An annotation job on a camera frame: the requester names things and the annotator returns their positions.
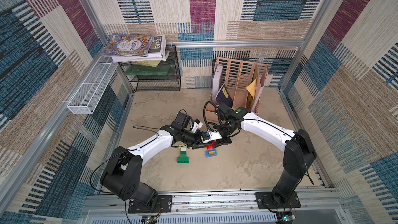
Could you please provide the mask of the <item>red lego brick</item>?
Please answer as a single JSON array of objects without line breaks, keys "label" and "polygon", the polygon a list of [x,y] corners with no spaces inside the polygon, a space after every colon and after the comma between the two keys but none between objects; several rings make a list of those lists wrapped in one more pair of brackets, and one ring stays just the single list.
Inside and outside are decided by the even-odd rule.
[{"label": "red lego brick", "polygon": [[212,141],[208,145],[206,145],[207,150],[213,149],[214,148],[215,141]]}]

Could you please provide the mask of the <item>long blue lego brick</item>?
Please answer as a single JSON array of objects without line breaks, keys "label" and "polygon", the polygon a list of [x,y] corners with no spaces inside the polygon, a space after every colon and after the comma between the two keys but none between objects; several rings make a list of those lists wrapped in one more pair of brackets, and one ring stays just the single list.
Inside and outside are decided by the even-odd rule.
[{"label": "long blue lego brick", "polygon": [[205,151],[205,156],[206,156],[206,158],[217,156],[216,149],[209,149],[209,150]]}]

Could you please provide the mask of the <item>bright green square lego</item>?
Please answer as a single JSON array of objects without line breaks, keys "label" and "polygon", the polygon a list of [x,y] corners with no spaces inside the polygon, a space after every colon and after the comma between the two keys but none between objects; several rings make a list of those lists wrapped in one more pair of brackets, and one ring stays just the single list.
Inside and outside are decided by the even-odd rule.
[{"label": "bright green square lego", "polygon": [[181,151],[180,152],[180,158],[183,158],[183,159],[187,158],[187,152],[186,151]]}]

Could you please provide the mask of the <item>long green lego brick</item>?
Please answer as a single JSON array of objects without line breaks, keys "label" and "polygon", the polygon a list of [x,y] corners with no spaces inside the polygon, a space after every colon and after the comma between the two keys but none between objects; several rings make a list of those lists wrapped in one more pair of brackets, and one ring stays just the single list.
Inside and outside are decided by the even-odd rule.
[{"label": "long green lego brick", "polygon": [[178,157],[177,163],[189,163],[189,158],[188,157]]}]

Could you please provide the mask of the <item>lime green lego brick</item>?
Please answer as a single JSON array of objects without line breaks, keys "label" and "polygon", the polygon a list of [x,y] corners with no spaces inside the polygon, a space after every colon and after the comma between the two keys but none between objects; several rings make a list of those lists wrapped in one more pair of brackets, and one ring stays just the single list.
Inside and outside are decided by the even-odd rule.
[{"label": "lime green lego brick", "polygon": [[186,151],[187,150],[187,145],[186,144],[180,145],[179,149],[180,149],[180,151]]}]

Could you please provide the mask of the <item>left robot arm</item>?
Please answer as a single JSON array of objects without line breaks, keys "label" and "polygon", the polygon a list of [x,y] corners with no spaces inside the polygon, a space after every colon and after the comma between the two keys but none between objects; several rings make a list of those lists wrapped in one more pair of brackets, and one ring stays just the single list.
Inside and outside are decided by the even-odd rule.
[{"label": "left robot arm", "polygon": [[100,184],[123,201],[133,200],[143,211],[161,210],[155,189],[140,182],[142,167],[161,151],[182,142],[187,148],[205,147],[210,133],[200,131],[202,123],[184,113],[178,113],[170,124],[155,135],[130,148],[117,147],[100,178]]}]

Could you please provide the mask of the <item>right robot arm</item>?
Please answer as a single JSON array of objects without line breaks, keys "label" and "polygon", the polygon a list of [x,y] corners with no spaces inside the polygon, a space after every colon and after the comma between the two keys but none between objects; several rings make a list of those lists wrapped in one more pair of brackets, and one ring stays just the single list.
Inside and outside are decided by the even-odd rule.
[{"label": "right robot arm", "polygon": [[230,137],[237,129],[244,130],[270,142],[284,153],[284,170],[279,181],[271,192],[257,194],[259,208],[283,208],[291,203],[300,207],[295,190],[317,158],[309,134],[303,129],[293,131],[275,125],[244,107],[233,110],[222,103],[215,108],[215,113],[222,137]]}]

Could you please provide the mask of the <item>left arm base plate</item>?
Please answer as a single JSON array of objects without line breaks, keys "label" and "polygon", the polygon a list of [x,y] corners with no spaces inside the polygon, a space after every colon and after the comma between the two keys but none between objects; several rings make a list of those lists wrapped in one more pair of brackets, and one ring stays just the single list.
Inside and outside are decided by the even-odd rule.
[{"label": "left arm base plate", "polygon": [[148,202],[143,202],[135,199],[129,199],[128,213],[129,214],[143,214],[143,213],[170,213],[172,210],[173,196],[172,195],[156,195]]}]

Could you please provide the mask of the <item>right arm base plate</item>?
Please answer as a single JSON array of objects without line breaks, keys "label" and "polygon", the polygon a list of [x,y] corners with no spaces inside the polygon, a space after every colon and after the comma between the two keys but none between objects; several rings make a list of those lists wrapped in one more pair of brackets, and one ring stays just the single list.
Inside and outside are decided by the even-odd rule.
[{"label": "right arm base plate", "polygon": [[284,210],[287,208],[301,208],[302,205],[298,198],[297,193],[294,191],[291,196],[287,199],[281,194],[272,193],[270,191],[260,191],[255,193],[257,205],[259,209],[268,210]]}]

